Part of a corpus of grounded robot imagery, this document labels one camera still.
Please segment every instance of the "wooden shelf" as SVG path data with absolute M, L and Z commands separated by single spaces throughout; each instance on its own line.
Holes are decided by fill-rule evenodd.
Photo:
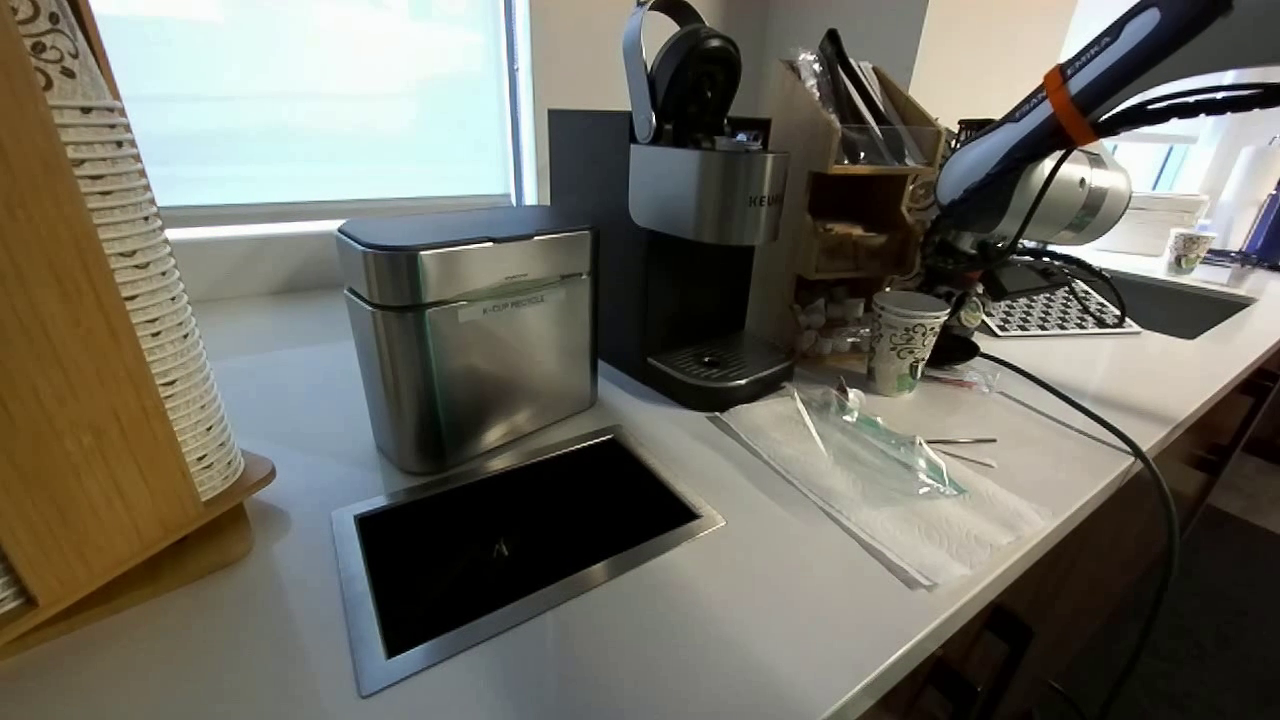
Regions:
M 244 501 L 277 481 L 277 464 L 244 453 L 239 481 L 205 506 L 187 529 L 174 532 L 168 544 L 156 544 L 151 555 L 128 568 L 115 579 L 106 579 L 96 594 L 80 599 L 51 599 L 30 612 L 13 612 L 0 620 L 0 656 L 25 653 L 51 638 L 64 638 L 89 620 L 111 615 L 121 609 L 144 603 L 168 590 L 200 579 L 254 550 L 254 524 Z

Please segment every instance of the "black cable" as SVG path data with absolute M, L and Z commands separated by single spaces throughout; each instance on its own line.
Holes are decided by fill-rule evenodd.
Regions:
M 1111 681 L 1111 687 L 1107 687 L 1107 698 L 1103 698 L 1103 704 L 1102 704 L 1102 713 L 1098 713 L 1098 718 L 1111 718 L 1119 692 L 1127 687 L 1131 673 L 1142 669 L 1142 660 L 1145 660 L 1145 653 L 1149 653 L 1149 643 L 1153 643 L 1153 638 L 1156 638 L 1156 620 L 1164 615 L 1164 603 L 1170 603 L 1170 595 L 1171 595 L 1171 579 L 1178 579 L 1178 568 L 1181 568 L 1181 555 L 1183 555 L 1183 532 L 1181 532 L 1181 514 L 1178 514 L 1171 489 L 1170 489 L 1164 471 L 1153 464 L 1153 456 L 1149 456 L 1127 434 L 1119 434 L 1111 421 L 1103 421 L 1102 412 L 1084 410 L 1079 399 L 1071 399 L 1070 394 L 1053 388 L 1050 382 L 1039 382 L 1036 372 L 1020 370 L 1020 365 L 1014 365 L 1014 360 L 999 360 L 999 356 L 989 356 L 989 351 L 981 351 L 981 356 L 984 356 L 989 365 L 999 365 L 999 370 L 1032 382 L 1032 384 L 1045 388 L 1050 397 L 1064 399 L 1070 410 L 1077 410 L 1079 418 L 1090 418 L 1093 423 L 1102 423 L 1103 434 L 1111 434 L 1111 437 L 1145 464 L 1145 471 L 1156 481 L 1156 494 L 1160 494 L 1160 501 L 1164 501 L 1164 522 L 1170 522 L 1164 575 L 1160 575 L 1160 584 L 1156 584 L 1156 595 L 1153 595 L 1153 609 L 1149 609 L 1149 615 L 1145 615 L 1145 626 L 1142 626 L 1142 638 L 1138 638 L 1123 669 L 1117 673 L 1117 681 Z
M 1138 101 L 1127 108 L 1098 120 L 1098 135 L 1119 135 L 1149 124 L 1187 120 L 1187 115 L 1231 115 L 1280 105 L 1280 86 L 1207 86 Z
M 1070 263 L 1077 267 L 1084 286 L 1102 288 L 1107 298 L 1107 304 L 1117 304 L 1119 317 L 1102 317 L 1077 286 L 1070 286 L 1071 301 L 1084 309 L 1084 317 L 1093 317 L 1102 330 L 1123 330 L 1127 322 L 1127 304 L 1123 304 L 1123 292 L 1111 286 L 1107 271 L 1093 267 L 1090 260 L 1079 256 L 1070 256 L 1070 253 L 1053 253 L 1053 249 L 1016 249 L 1016 256 L 1032 256 L 1032 260 L 1053 260 L 1053 263 Z
M 1039 188 L 1036 188 L 1036 196 L 1032 196 L 1032 206 L 1029 206 L 1024 220 L 1016 224 L 1016 232 L 1014 232 L 1010 249 L 1016 249 L 1016 245 L 1029 235 L 1029 227 L 1032 227 L 1032 220 L 1036 220 L 1036 212 L 1039 212 L 1039 206 L 1045 206 L 1045 196 L 1050 196 L 1050 188 L 1053 188 L 1055 171 L 1064 171 L 1064 163 L 1070 163 L 1070 157 L 1071 157 L 1071 152 L 1077 152 L 1077 147 L 1060 147 L 1060 152 L 1055 152 L 1055 162 L 1053 162 L 1050 178 L 1039 182 Z

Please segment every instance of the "sink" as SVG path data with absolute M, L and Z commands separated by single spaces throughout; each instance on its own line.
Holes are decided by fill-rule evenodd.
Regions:
M 361 698 L 721 529 L 620 434 L 332 517 Z
M 1217 323 L 1231 322 L 1240 309 L 1253 304 L 1253 298 L 1217 292 L 1200 286 L 1178 286 L 1178 281 L 1127 277 L 1127 271 L 1107 271 L 1107 277 L 1123 298 L 1127 317 L 1142 330 L 1183 335 L 1183 341 L 1214 334 Z

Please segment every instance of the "coffee maker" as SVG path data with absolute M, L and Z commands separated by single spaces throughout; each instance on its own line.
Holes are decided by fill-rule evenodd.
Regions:
M 680 33 L 643 66 L 643 14 Z M 638 8 L 631 113 L 547 113 L 552 208 L 595 235 L 595 356 L 688 410 L 732 410 L 793 375 L 746 334 L 758 249 L 777 239 L 785 157 L 769 120 L 727 115 L 738 44 L 688 6 Z

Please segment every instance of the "wooden cabinet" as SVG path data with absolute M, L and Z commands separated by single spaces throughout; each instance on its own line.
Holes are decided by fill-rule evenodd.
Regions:
M 1240 382 L 1160 456 L 1181 524 L 1192 529 L 1217 481 L 1270 418 L 1280 351 Z M 1170 507 L 1153 477 L 1123 481 L 1077 532 L 892 687 L 878 718 L 1032 718 L 1050 683 L 1164 572 Z
M 1280 403 L 1272 399 L 1248 439 L 1248 453 L 1280 464 Z
M 198 495 L 13 14 L 0 108 L 0 552 L 30 594 L 0 615 L 3 653 L 239 507 L 272 464 Z

